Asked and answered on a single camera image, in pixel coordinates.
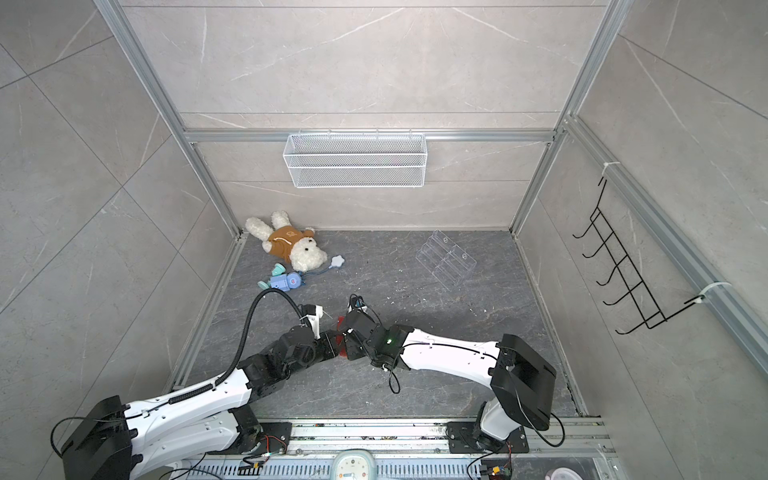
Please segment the red leather card holder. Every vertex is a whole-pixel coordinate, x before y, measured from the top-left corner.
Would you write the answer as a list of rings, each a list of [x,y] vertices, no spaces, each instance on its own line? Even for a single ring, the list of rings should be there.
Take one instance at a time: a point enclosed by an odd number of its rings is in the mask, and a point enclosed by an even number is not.
[[[336,325],[336,343],[337,343],[337,350],[340,357],[347,358],[347,348],[346,348],[346,333],[344,330],[345,326],[345,318],[343,316],[340,316],[337,321]]]

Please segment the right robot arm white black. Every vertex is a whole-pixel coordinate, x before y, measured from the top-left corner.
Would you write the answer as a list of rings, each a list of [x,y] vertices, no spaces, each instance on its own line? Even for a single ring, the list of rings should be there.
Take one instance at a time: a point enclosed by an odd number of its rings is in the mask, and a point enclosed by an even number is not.
[[[440,337],[408,325],[384,326],[365,307],[339,320],[346,357],[363,357],[389,373],[435,371],[475,382],[493,393],[478,413],[473,436],[494,449],[519,428],[549,429],[555,368],[522,338],[471,342]]]

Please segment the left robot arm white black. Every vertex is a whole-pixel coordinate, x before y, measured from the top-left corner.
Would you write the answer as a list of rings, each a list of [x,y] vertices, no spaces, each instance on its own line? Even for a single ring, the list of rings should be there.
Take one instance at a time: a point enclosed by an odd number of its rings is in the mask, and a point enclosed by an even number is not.
[[[96,403],[62,444],[68,479],[136,479],[207,452],[246,452],[260,423],[251,403],[294,374],[335,358],[337,332],[295,326],[261,352],[223,374],[177,392],[125,403],[117,395]]]

